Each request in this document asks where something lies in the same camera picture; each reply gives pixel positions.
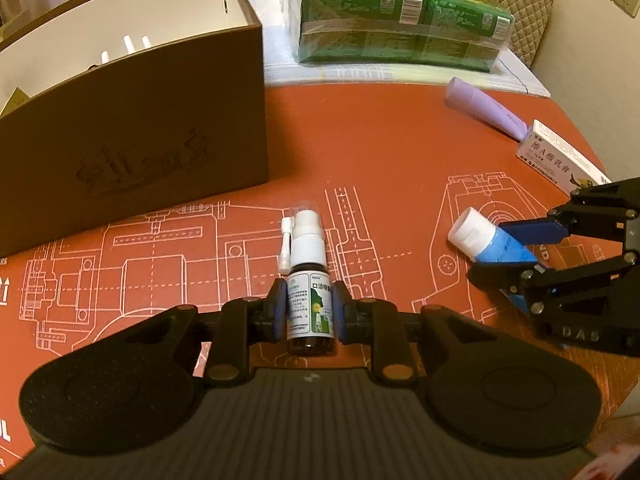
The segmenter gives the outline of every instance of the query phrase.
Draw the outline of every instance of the plastic wrap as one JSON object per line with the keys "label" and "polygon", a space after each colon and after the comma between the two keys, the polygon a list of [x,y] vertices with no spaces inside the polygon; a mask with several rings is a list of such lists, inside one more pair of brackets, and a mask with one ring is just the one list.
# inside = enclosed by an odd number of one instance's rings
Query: plastic wrap
{"label": "plastic wrap", "polygon": [[395,61],[488,72],[513,16],[474,0],[282,0],[299,62]]}

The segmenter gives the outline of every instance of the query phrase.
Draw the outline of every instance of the white wall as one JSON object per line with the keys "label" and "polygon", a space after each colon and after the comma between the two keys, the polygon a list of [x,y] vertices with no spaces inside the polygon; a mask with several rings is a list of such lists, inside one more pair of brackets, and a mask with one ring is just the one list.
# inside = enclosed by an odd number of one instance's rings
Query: white wall
{"label": "white wall", "polygon": [[532,70],[610,178],[640,176],[640,15],[610,0],[555,0]]}

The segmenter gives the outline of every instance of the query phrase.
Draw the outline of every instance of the ribbed black surface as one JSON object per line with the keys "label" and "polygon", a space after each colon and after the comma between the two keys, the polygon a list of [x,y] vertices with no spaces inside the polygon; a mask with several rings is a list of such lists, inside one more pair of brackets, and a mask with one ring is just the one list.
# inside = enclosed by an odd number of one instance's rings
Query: ribbed black surface
{"label": "ribbed black surface", "polygon": [[258,370],[211,390],[195,415],[153,446],[108,457],[39,447],[7,480],[566,480],[591,457],[492,456],[437,426],[407,390],[365,370]]}

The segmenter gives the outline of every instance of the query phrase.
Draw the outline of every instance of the orange table surface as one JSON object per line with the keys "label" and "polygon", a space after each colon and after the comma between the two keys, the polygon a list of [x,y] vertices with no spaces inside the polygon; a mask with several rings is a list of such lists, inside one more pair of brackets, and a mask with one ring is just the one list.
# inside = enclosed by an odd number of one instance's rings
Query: orange table surface
{"label": "orange table surface", "polygon": [[[537,340],[526,316],[467,282],[467,260],[446,241],[462,210],[473,206],[494,222],[525,219],[567,197],[516,158],[514,140],[446,108],[444,92],[395,84],[268,89],[267,184],[115,222],[3,262],[0,472],[33,446],[17,403],[33,370],[176,304],[208,312],[266,294],[277,276],[280,219],[301,200],[318,204],[332,276],[355,297],[387,298],[405,312],[442,304],[556,352],[593,374],[601,420],[612,414],[638,381],[640,360]],[[597,163],[553,101],[492,95]],[[572,237],[536,251],[565,267],[619,254],[620,245]],[[309,359],[288,355],[284,344],[251,350],[256,366],[346,367],[368,358],[361,345]]]}

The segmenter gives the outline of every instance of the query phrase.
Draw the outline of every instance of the white tablecloth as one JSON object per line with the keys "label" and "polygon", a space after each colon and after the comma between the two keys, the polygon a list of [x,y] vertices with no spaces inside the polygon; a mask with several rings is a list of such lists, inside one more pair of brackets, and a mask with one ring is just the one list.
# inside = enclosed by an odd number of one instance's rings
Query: white tablecloth
{"label": "white tablecloth", "polygon": [[447,84],[456,76],[478,88],[550,96],[542,83],[509,50],[500,54],[491,73],[407,63],[301,65],[294,60],[284,31],[280,0],[249,1],[262,22],[267,86],[355,81]]}

